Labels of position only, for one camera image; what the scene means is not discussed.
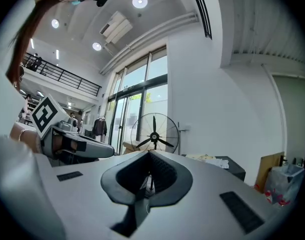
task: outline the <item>fan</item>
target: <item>fan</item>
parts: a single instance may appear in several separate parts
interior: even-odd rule
[[[133,150],[160,150],[174,153],[179,132],[173,120],[164,114],[149,113],[138,119],[131,129]]]

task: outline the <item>trash bin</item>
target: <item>trash bin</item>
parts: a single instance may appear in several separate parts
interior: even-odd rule
[[[271,196],[272,204],[287,205],[295,200],[304,176],[305,169],[294,164],[273,167],[268,173],[264,193]]]

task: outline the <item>black metal railing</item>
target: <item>black metal railing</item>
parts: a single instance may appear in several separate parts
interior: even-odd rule
[[[201,21],[203,25],[203,30],[206,38],[213,39],[212,36],[212,28],[211,28],[211,22],[209,20],[207,7],[205,4],[205,0],[196,0],[197,6],[201,15]]]
[[[43,59],[39,59],[28,52],[24,55],[22,64],[27,69],[94,96],[98,95],[99,89],[101,88],[98,84]]]

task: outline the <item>balcony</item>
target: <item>balcony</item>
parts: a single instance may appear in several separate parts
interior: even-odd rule
[[[22,66],[47,78],[58,81],[59,83],[97,97],[101,88],[100,85],[88,81],[43,59],[40,61],[38,59],[37,62],[36,60],[37,58],[34,55],[27,52],[23,57]]]

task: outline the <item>ceiling air conditioning unit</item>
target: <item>ceiling air conditioning unit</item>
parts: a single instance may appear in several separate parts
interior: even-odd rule
[[[133,26],[129,20],[119,11],[116,11],[109,22],[100,30],[100,34],[106,38],[107,44],[116,44],[132,28]]]

